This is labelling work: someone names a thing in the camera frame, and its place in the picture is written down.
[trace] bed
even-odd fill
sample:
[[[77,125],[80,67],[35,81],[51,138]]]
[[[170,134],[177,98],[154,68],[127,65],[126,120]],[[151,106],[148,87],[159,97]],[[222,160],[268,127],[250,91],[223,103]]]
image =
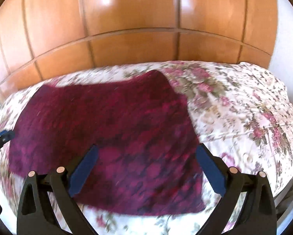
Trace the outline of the bed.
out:
[[[293,105],[283,82],[254,64],[168,61],[91,69],[55,77],[12,94],[0,107],[0,131],[13,129],[20,113],[43,84],[62,87],[127,80],[150,70],[161,71],[178,93],[187,96],[188,113],[199,141],[228,166],[244,173],[267,173],[273,196],[293,177]],[[9,144],[0,153],[0,186],[14,214],[23,178],[8,170]],[[69,231],[50,195],[61,226]],[[156,217],[109,213],[91,206],[80,209],[99,234],[196,234],[220,196],[203,177],[200,213]],[[242,207],[242,194],[225,230]]]

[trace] floral pattern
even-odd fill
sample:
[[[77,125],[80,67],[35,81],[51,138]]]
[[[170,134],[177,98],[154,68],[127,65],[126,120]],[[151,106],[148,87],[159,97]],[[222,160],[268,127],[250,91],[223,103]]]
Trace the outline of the floral pattern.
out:
[[[267,173],[273,195],[293,177],[293,105],[283,82],[253,64],[168,61],[98,68],[57,77],[11,95],[0,108],[0,131],[13,129],[29,99],[43,84],[57,87],[126,80],[161,71],[188,98],[188,112],[200,142],[228,166],[244,173]],[[0,186],[16,214],[23,179],[8,171],[9,144],[0,152]],[[61,226],[69,231],[52,194]],[[203,177],[200,213],[161,217],[127,216],[79,205],[99,234],[196,234],[220,196]],[[243,204],[239,199],[225,230],[232,228]]]

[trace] maroon cloth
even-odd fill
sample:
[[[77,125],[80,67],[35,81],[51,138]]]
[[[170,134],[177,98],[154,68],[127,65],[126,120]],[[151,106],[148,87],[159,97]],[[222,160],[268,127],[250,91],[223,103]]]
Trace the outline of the maroon cloth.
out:
[[[204,209],[187,99],[159,71],[115,83],[43,85],[14,132],[9,169],[22,177],[64,166],[98,145],[77,202],[131,215]]]

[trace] purple velvet fabric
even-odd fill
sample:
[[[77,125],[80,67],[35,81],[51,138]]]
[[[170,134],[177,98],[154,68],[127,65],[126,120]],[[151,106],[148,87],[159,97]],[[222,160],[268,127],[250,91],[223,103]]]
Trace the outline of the purple velvet fabric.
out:
[[[204,209],[187,99],[159,71],[114,83],[43,85],[14,131],[9,169],[22,177],[65,166],[98,145],[77,202],[131,215]]]

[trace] dark red fabric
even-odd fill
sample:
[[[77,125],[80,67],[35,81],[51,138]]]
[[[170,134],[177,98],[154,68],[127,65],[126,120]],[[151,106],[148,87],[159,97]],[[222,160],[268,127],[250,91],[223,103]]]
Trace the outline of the dark red fabric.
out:
[[[131,215],[204,208],[187,100],[159,71],[115,83],[43,85],[14,131],[9,169],[22,177],[31,170],[45,174],[99,146],[77,202]]]

